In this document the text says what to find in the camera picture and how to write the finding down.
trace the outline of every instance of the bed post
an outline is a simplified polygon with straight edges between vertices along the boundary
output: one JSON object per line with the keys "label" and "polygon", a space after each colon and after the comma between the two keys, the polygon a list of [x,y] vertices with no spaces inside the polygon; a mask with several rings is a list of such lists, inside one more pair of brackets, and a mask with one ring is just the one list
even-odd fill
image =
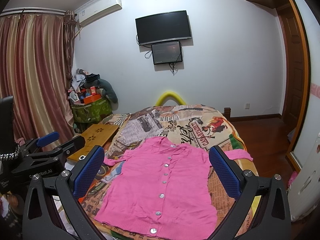
{"label": "bed post", "polygon": [[229,121],[230,120],[230,115],[231,115],[231,108],[230,107],[225,107],[223,109],[223,116]]}

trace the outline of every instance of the curtain rod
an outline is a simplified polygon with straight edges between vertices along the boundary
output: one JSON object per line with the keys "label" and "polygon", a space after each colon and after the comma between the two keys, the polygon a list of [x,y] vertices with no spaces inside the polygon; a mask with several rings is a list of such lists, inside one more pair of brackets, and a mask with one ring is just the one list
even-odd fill
{"label": "curtain rod", "polygon": [[12,14],[20,14],[20,13],[49,13],[49,14],[57,14],[64,15],[66,11],[58,10],[58,9],[50,9],[50,8],[39,8],[39,7],[19,7],[19,8],[10,8],[2,11],[0,16],[7,16]]}

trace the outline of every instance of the paw print cutout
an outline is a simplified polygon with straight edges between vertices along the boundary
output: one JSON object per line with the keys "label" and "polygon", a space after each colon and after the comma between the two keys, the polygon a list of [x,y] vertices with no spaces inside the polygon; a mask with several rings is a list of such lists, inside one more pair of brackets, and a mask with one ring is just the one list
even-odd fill
{"label": "paw print cutout", "polygon": [[90,136],[90,137],[88,138],[88,141],[93,141],[95,138],[96,138],[96,137],[95,137],[94,135],[92,135],[92,136]]}
{"label": "paw print cutout", "polygon": [[103,128],[98,128],[96,132],[102,132],[103,130],[104,130]]}

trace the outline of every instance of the metal screw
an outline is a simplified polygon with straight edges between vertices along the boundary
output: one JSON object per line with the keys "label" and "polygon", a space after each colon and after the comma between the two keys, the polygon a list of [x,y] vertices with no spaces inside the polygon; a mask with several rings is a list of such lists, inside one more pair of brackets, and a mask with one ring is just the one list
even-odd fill
{"label": "metal screw", "polygon": [[66,177],[69,174],[70,174],[70,171],[68,171],[68,170],[65,170],[65,171],[61,172],[62,177]]}
{"label": "metal screw", "polygon": [[250,170],[244,170],[243,172],[247,177],[251,177],[252,176],[252,171],[250,171]]}
{"label": "metal screw", "polygon": [[39,179],[39,177],[40,177],[40,175],[37,173],[37,174],[35,174],[35,175],[32,176],[32,179],[33,179],[33,180],[37,180],[37,179]]}
{"label": "metal screw", "polygon": [[279,174],[276,174],[276,175],[275,175],[275,179],[276,179],[276,180],[281,180],[281,176],[280,176]]}

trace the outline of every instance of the curtain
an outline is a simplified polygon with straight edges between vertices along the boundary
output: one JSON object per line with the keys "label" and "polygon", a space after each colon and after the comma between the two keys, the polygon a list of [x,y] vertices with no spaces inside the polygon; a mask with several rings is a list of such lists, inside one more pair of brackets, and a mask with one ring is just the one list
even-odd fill
{"label": "curtain", "polygon": [[66,68],[66,89],[70,88],[70,80],[72,79],[71,69],[73,63],[73,53],[75,46],[75,28],[76,28],[75,12],[66,11],[64,14],[63,23],[63,46],[64,46],[64,58]]}
{"label": "curtain", "polygon": [[55,147],[74,135],[65,90],[63,23],[63,16],[46,14],[0,17],[0,98],[14,97],[16,139],[57,131]]}

